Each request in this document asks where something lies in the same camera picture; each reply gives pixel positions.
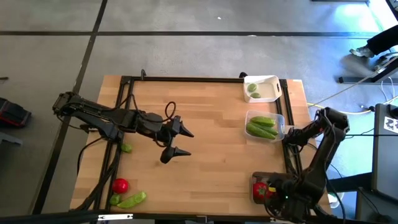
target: black pants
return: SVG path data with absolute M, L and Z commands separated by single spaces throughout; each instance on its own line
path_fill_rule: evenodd
M 398 25 L 383 31 L 368 40 L 368 47 L 375 55 L 378 55 L 395 45 L 398 45 Z

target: person's leg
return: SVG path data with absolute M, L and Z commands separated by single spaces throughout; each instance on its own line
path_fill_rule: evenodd
M 398 25 L 370 38 L 366 46 L 351 49 L 350 52 L 359 57 L 374 57 L 395 45 L 398 45 Z
M 368 48 L 375 55 L 398 45 L 398 25 L 381 32 L 368 40 Z

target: red object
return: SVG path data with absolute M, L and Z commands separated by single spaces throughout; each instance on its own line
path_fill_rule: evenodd
M 263 182 L 256 182 L 253 184 L 253 197 L 257 199 L 264 199 L 267 193 L 267 185 Z
M 126 193 L 129 190 L 129 182 L 122 178 L 114 180 L 112 184 L 112 190 L 117 194 Z

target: gray floor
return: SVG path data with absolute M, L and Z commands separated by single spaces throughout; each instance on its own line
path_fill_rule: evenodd
M 0 30 L 92 30 L 100 0 L 0 1 Z M 379 20 L 364 3 L 309 0 L 110 0 L 102 31 L 264 31 L 379 32 Z M 0 36 L 0 96 L 32 112 L 24 129 L 0 131 L 24 140 L 1 145 L 0 216 L 28 214 L 49 159 L 59 121 L 51 107 L 72 89 L 88 37 Z M 96 100 L 104 75 L 237 77 L 277 75 L 302 79 L 315 103 L 347 85 L 338 76 L 371 74 L 374 60 L 348 55 L 366 39 L 327 37 L 97 37 L 81 95 Z M 392 96 L 390 86 L 385 87 Z M 324 102 L 343 111 L 383 102 L 378 86 L 356 86 Z M 349 116 L 351 133 L 373 128 L 373 114 Z M 76 159 L 86 134 L 69 130 L 44 212 L 68 210 L 76 179 Z M 343 175 L 371 170 L 371 138 L 343 142 L 333 164 Z

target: white container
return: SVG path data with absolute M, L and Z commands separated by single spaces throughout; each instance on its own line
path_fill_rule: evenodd
M 248 124 L 248 122 L 250 122 L 250 119 L 255 116 L 264 116 L 266 118 L 272 118 L 275 120 L 275 126 L 273 128 L 278 131 L 278 135 L 274 140 L 252 136 L 246 131 L 246 125 Z M 248 139 L 267 141 L 267 142 L 277 142 L 285 137 L 284 131 L 285 131 L 285 118 L 280 114 L 267 113 L 256 110 L 248 110 L 248 112 L 246 113 L 246 120 L 244 122 L 244 133 Z
M 254 92 L 248 92 L 248 85 L 256 84 Z M 261 98 L 251 98 L 252 93 L 259 93 Z M 248 103 L 274 102 L 282 95 L 279 79 L 275 75 L 246 76 L 243 83 L 244 100 Z

